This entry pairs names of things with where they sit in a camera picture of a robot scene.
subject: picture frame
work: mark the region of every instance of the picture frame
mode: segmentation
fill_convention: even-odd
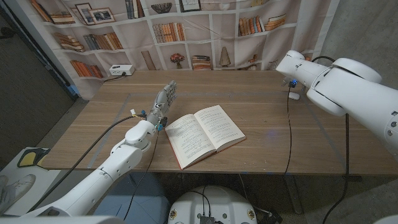
[[[200,0],[179,0],[181,12],[201,11]]]
[[[82,4],[76,4],[76,8],[78,9],[81,17],[84,19],[86,22],[86,25],[94,25],[94,19],[92,18],[89,10],[91,10],[91,6],[89,3],[82,3]]]
[[[74,13],[74,15],[79,19],[79,21],[84,24],[87,25],[86,21],[84,20],[84,18],[81,16],[79,10],[77,8],[70,8],[70,10]]]
[[[95,24],[103,24],[116,21],[112,15],[111,9],[108,7],[101,9],[92,9],[89,10],[89,12]]]

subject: book page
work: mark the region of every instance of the book page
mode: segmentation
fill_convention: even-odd
[[[165,130],[182,168],[216,149],[193,114],[182,116]]]
[[[242,131],[220,105],[200,110],[194,115],[217,149],[227,142],[244,138]]]

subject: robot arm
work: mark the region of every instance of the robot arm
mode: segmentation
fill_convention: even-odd
[[[80,216],[86,215],[103,194],[120,176],[132,170],[141,161],[144,151],[150,148],[147,136],[153,136],[156,129],[161,130],[164,115],[175,99],[177,84],[171,81],[157,95],[154,107],[117,143],[111,155],[89,176],[59,200],[22,216]]]
[[[380,85],[376,71],[347,58],[325,67],[293,50],[276,70],[303,83],[314,104],[333,115],[348,113],[398,152],[398,90]]]

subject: white box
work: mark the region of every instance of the white box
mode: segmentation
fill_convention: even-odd
[[[126,72],[126,75],[132,75],[135,69],[132,65],[112,65],[109,71],[111,75],[122,75],[123,72]]]

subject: bookshelf backdrop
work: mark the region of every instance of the bookshelf backdrop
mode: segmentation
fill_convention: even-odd
[[[170,61],[173,54],[185,57],[180,62],[183,70],[197,68],[197,56],[206,56],[206,63],[210,63],[213,70],[247,69],[253,65],[256,65],[254,69],[251,67],[249,70],[274,69],[275,64],[290,49],[298,50],[308,58],[316,57],[322,49],[339,0],[202,0],[201,10],[190,12],[183,12],[181,6],[181,2],[186,0],[17,2],[64,66],[80,95],[89,100],[102,81],[111,75],[109,68],[113,64],[132,64],[136,70],[148,70],[144,54],[141,53],[146,51],[157,70],[177,69],[176,64]],[[168,2],[172,5],[166,13],[158,14],[151,7]],[[93,12],[95,9],[107,8],[112,15],[112,18],[107,19],[114,22],[95,18],[98,19],[97,24],[86,25],[84,18],[76,13],[84,4],[89,4]],[[49,22],[37,9],[40,6],[46,11],[47,17],[54,17],[61,22]],[[162,31],[159,30],[162,24],[175,28],[163,33],[169,34],[170,39],[167,41],[162,40]],[[60,40],[56,33],[71,36],[79,44]],[[112,39],[112,35],[107,34],[115,34],[120,46]],[[97,37],[98,46],[93,46],[87,37]],[[221,55],[223,47],[227,54]],[[71,61],[98,69],[89,77],[90,71],[79,72]]]

